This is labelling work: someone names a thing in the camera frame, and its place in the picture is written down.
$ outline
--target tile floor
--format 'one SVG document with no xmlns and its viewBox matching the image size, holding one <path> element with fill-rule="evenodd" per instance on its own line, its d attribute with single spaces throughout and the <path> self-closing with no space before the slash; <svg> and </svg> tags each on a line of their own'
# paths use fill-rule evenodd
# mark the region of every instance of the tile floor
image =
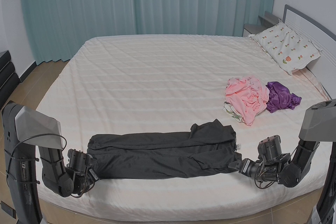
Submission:
<svg viewBox="0 0 336 224">
<path fill-rule="evenodd" d="M 67 62 L 43 62 L 21 83 L 10 96 L 9 100 L 36 109 L 44 94 L 58 77 Z M 3 152 L 4 137 L 0 124 L 0 152 Z M 230 220 L 198 221 L 197 224 L 303 224 L 307 221 L 311 209 L 319 199 L 321 190 L 315 190 L 293 200 L 269 208 L 257 214 Z M 0 153 L 0 200 L 13 207 L 11 195 L 6 184 L 4 155 Z M 80 213 L 60 208 L 40 200 L 41 208 L 52 224 L 103 224 L 120 223 L 104 219 L 97 219 Z M 16 220 L 0 209 L 2 224 L 15 224 Z"/>
</svg>

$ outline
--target folded black clothing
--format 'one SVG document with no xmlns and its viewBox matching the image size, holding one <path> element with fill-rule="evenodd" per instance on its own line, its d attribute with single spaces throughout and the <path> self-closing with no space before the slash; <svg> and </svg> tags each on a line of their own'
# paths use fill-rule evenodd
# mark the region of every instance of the folded black clothing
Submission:
<svg viewBox="0 0 336 224">
<path fill-rule="evenodd" d="M 162 179 L 230 173 L 228 164 L 241 160 L 236 133 L 217 119 L 190 132 L 96 134 L 87 153 L 101 179 Z"/>
</svg>

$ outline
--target bed sheet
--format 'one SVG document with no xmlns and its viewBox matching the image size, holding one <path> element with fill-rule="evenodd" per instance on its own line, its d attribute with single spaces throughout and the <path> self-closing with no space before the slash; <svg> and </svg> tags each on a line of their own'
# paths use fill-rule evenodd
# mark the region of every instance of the bed sheet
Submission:
<svg viewBox="0 0 336 224">
<path fill-rule="evenodd" d="M 307 71 L 293 76 L 248 37 L 136 35 L 87 41 L 52 84 L 37 110 L 61 122 L 65 150 L 86 151 L 95 134 L 178 132 L 218 119 L 237 133 L 238 152 L 257 159 L 258 142 L 281 136 L 292 152 L 305 110 L 326 100 Z M 253 74 L 279 81 L 302 97 L 294 110 L 263 111 L 251 127 L 223 111 L 228 79 Z M 227 219 L 275 206 L 324 184 L 331 143 L 321 143 L 311 170 L 295 188 L 266 190 L 238 173 L 162 180 L 100 180 L 81 199 L 38 186 L 40 198 L 91 216 L 118 221 Z M 41 163 L 37 163 L 41 180 Z"/>
</svg>

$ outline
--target white pillow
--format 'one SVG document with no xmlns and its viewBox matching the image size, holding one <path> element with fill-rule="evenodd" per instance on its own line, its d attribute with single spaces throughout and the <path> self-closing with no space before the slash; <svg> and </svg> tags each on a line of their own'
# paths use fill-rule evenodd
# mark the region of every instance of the white pillow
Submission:
<svg viewBox="0 0 336 224">
<path fill-rule="evenodd" d="M 321 56 L 312 42 L 282 22 L 252 36 L 252 39 L 289 75 Z"/>
</svg>

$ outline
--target purple satin fabric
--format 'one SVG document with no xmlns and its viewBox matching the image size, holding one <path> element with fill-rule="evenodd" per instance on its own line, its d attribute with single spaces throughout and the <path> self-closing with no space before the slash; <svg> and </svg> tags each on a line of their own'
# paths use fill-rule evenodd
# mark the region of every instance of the purple satin fabric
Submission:
<svg viewBox="0 0 336 224">
<path fill-rule="evenodd" d="M 301 103 L 302 97 L 290 93 L 289 89 L 277 81 L 268 82 L 269 100 L 267 110 L 271 113 L 279 109 L 294 109 Z"/>
</svg>

